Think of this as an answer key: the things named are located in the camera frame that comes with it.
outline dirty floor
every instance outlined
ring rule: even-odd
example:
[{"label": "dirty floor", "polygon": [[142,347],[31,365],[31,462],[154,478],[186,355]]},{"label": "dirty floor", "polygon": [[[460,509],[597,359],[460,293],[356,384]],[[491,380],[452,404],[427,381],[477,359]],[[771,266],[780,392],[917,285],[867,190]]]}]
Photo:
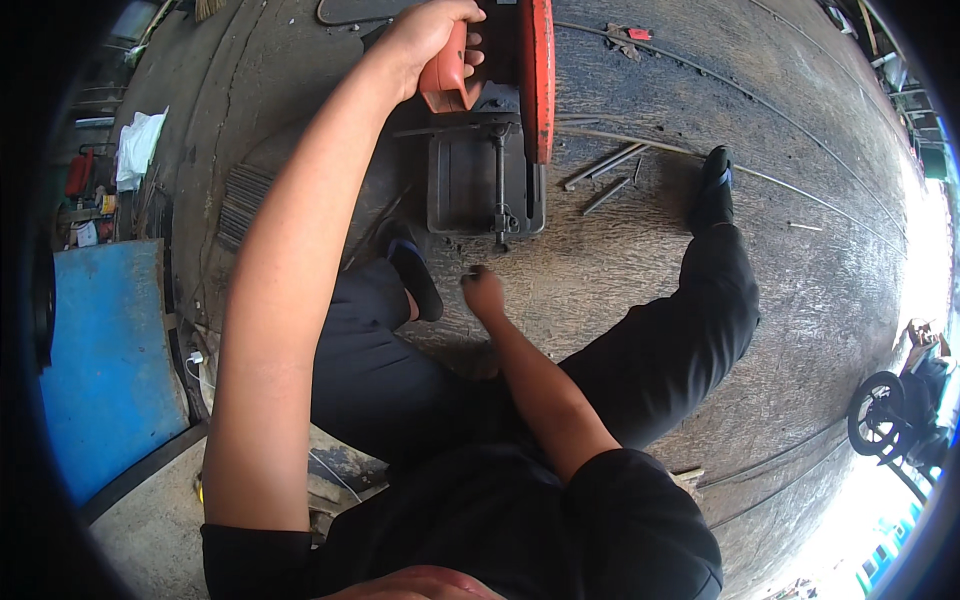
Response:
[{"label": "dirty floor", "polygon": [[[905,190],[919,185],[899,121],[855,42],[815,0],[764,4],[843,68],[752,0],[554,2],[557,21],[654,30],[659,48],[734,80],[808,129],[876,195],[797,127],[731,86],[662,55],[641,52],[636,62],[610,51],[600,36],[556,29],[557,112],[618,115],[589,127],[696,153],[727,144],[739,164],[834,204],[874,231],[768,180],[735,175],[736,222],[756,271],[763,319],[724,383],[648,448],[674,472],[705,470],[700,502],[722,545],[728,598],[750,597],[776,575],[843,477],[850,451],[838,421],[857,383],[890,361],[897,336],[903,256],[880,237],[905,252]],[[216,227],[229,169],[247,162],[275,173],[362,55],[361,36],[377,26],[326,28],[314,10],[314,2],[298,0],[228,0],[199,25],[172,13],[118,114],[117,123],[125,123],[134,110],[170,106],[155,168],[175,208],[175,296],[185,329],[221,326],[233,254],[216,241]],[[420,125],[418,101],[400,107],[387,130]],[[509,315],[557,361],[630,306],[672,293],[691,239],[682,215],[699,160],[647,151],[636,185],[588,217],[580,209],[595,190],[632,175],[636,163],[596,187],[567,193],[561,186],[623,145],[558,134],[546,229],[509,254],[493,253],[489,239],[435,239],[428,257],[446,313],[435,324],[407,325],[401,335],[446,354],[481,343],[486,333],[457,283],[476,263],[501,275]],[[381,137],[346,252],[409,174],[425,170],[423,151],[422,141]],[[408,198],[403,210],[422,207]]]}]

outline motorcycle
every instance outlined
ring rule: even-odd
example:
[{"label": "motorcycle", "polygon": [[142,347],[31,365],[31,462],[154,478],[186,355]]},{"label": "motorcycle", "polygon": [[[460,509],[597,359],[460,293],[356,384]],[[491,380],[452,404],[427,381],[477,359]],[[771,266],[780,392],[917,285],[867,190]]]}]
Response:
[{"label": "motorcycle", "polygon": [[957,399],[957,361],[928,325],[908,331],[914,345],[906,365],[900,375],[876,372],[860,384],[847,409],[847,433],[858,454],[879,457],[878,466],[903,457],[932,485],[931,470],[943,465],[955,434],[956,423],[938,421],[938,413],[947,395]]}]

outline black pants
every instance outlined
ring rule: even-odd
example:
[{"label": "black pants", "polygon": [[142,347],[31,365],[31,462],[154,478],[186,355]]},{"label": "black pants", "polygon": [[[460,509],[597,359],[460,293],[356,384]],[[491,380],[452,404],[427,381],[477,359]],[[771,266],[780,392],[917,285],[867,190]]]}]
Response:
[{"label": "black pants", "polygon": [[[689,415],[743,356],[757,305],[739,231],[714,227],[687,247],[673,296],[634,306],[560,366],[611,434],[642,449]],[[518,416],[503,380],[469,381],[398,339],[393,332],[409,312],[386,260],[337,279],[317,345],[311,420],[392,465],[513,435]]]}]

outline red tag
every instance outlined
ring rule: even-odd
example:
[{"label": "red tag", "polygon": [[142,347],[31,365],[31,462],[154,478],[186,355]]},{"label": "red tag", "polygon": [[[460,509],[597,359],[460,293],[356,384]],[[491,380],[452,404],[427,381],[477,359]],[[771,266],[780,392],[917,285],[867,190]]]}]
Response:
[{"label": "red tag", "polygon": [[627,35],[630,36],[630,39],[653,39],[648,29],[631,28],[627,30]]}]

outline motorcycle wheel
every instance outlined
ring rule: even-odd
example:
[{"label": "motorcycle wheel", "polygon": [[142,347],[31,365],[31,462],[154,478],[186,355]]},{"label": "motorcycle wheel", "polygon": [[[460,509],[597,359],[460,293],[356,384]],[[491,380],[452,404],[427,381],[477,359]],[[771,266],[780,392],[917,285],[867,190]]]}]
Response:
[{"label": "motorcycle wheel", "polygon": [[889,371],[875,372],[860,384],[847,408],[847,435],[857,454],[880,456],[897,440],[897,425],[876,408],[902,415],[904,397],[900,378]]}]

